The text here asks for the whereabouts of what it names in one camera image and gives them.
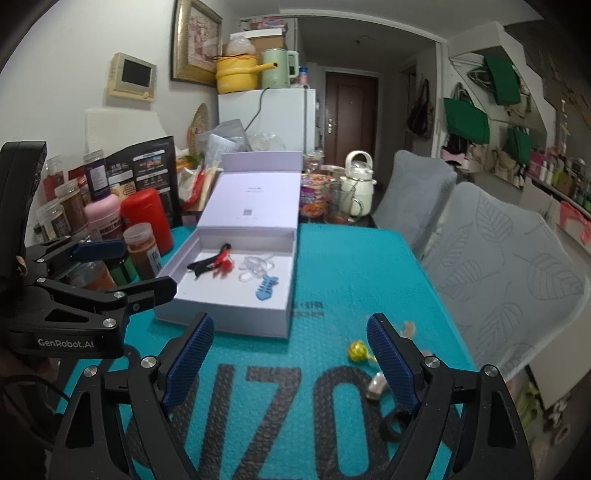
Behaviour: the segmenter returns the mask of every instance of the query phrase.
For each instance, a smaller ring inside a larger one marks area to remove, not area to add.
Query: glass cup
[[[363,204],[355,198],[355,187],[341,182],[327,185],[327,208],[324,222],[334,225],[351,225],[359,215],[351,215],[353,203],[359,205],[359,212],[363,211]]]

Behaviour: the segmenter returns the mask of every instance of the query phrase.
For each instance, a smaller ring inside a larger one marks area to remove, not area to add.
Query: framed painting
[[[215,57],[221,53],[222,17],[199,0],[177,0],[171,80],[215,85]]]

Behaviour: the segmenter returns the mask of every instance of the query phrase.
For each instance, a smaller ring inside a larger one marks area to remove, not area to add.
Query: black snack bag
[[[164,137],[124,148],[111,155],[107,165],[108,168],[113,166],[114,174],[120,173],[119,169],[131,168],[138,192],[158,190],[168,224],[172,228],[183,224],[178,200],[176,159],[174,138]]]

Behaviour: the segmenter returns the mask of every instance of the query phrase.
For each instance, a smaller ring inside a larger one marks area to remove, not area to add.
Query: white refrigerator
[[[246,131],[249,138],[259,133],[275,134],[287,151],[314,150],[316,90],[278,88],[218,95],[219,120],[238,118],[246,128],[261,105],[261,112]]]

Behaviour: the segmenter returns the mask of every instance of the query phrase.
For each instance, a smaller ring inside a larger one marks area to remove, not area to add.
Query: doorway
[[[353,150],[375,155],[378,79],[349,73],[326,73],[324,154],[326,164],[345,166]]]

